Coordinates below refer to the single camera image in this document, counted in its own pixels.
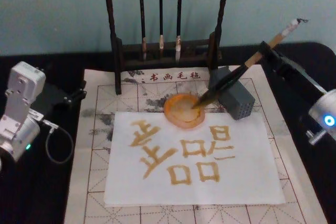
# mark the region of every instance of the gold ink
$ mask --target gold ink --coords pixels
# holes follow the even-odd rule
[[[142,149],[148,154],[148,157],[151,157],[154,159],[153,163],[150,163],[146,158],[142,157],[140,159],[141,162],[144,162],[147,166],[148,169],[146,173],[143,175],[143,179],[147,178],[148,175],[158,166],[160,165],[163,161],[165,161],[167,158],[170,156],[174,155],[177,152],[177,149],[171,148],[168,151],[166,151],[161,157],[158,157],[157,152],[160,149],[159,146],[155,146],[152,150],[149,149],[147,146],[143,146]]]
[[[234,149],[235,147],[232,146],[232,145],[229,145],[229,146],[223,146],[223,147],[216,147],[216,141],[212,141],[211,142],[211,147],[208,151],[208,155],[211,155],[213,154],[214,150],[232,150]]]
[[[206,156],[206,150],[204,148],[204,140],[194,140],[194,141],[188,141],[188,140],[180,140],[183,148],[183,156],[188,157],[191,155],[198,155],[201,154],[202,157]],[[198,144],[200,146],[200,149],[194,152],[189,152],[187,150],[187,144]]]
[[[236,156],[231,156],[231,157],[215,157],[216,160],[225,160],[228,158],[235,158]]]
[[[182,168],[185,173],[186,179],[177,180],[175,170],[174,170],[175,168]],[[172,165],[168,167],[167,170],[169,172],[172,185],[178,185],[178,184],[191,185],[191,175],[190,175],[189,167],[185,165]]]
[[[216,164],[216,162],[208,162],[208,163],[204,163],[204,162],[197,162],[197,169],[198,169],[198,173],[200,174],[200,180],[202,182],[206,181],[206,180],[214,180],[216,182],[219,182],[220,176],[219,176],[219,172],[218,172],[218,165]],[[205,176],[203,174],[203,170],[202,170],[202,165],[207,165],[207,166],[211,166],[214,175],[212,176]]]
[[[151,140],[151,138],[148,138],[148,137],[150,137],[151,135],[154,135],[156,132],[160,130],[160,127],[157,127],[157,126],[149,130],[149,127],[151,126],[151,124],[149,123],[146,124],[146,120],[135,121],[131,123],[131,125],[138,125],[141,131],[143,132],[143,134],[141,135],[138,131],[134,132],[135,139],[133,140],[133,143],[131,144],[131,146],[139,146],[139,145],[146,144],[148,141]]]
[[[230,140],[229,126],[209,126],[214,140],[227,141]]]

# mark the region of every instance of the gray block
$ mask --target gray block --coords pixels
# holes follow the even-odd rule
[[[215,85],[221,78],[230,73],[228,67],[215,69],[210,72],[209,88]],[[219,102],[235,120],[251,115],[255,102],[254,97],[248,90],[237,81],[230,89],[225,91],[219,98]]]

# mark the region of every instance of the teal wall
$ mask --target teal wall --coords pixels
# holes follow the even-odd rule
[[[144,0],[149,42],[159,40],[159,0]],[[165,41],[175,41],[177,0],[164,0]],[[214,30],[219,0],[182,1],[182,41]],[[141,42],[139,0],[113,0],[117,35]],[[293,18],[310,22],[286,41],[317,41],[336,51],[336,0],[227,0],[222,45],[268,40]],[[107,51],[105,0],[0,0],[0,55]]]

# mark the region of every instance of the cable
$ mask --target cable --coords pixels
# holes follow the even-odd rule
[[[52,135],[52,133],[54,132],[53,131],[54,128],[51,128],[50,131],[49,131],[49,134],[47,136],[47,140],[46,140],[46,153],[47,153],[47,156],[48,158],[55,164],[58,164],[58,165],[62,165],[62,164],[65,164],[66,162],[68,162],[72,155],[73,155],[73,152],[74,152],[74,144],[73,144],[73,139],[71,137],[71,135],[69,134],[69,132],[67,132],[66,130],[64,130],[63,128],[61,127],[58,127],[58,129],[60,129],[61,131],[63,131],[68,137],[69,137],[69,140],[70,140],[70,144],[71,144],[71,151],[70,151],[70,154],[69,156],[67,156],[67,158],[63,161],[57,161],[55,160],[51,154],[49,153],[49,149],[48,149],[48,145],[49,145],[49,140],[50,140],[50,136]]]

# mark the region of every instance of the orange ink dish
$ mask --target orange ink dish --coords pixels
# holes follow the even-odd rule
[[[183,129],[191,129],[204,121],[204,108],[192,109],[197,97],[192,94],[176,94],[164,104],[164,115],[171,123]]]

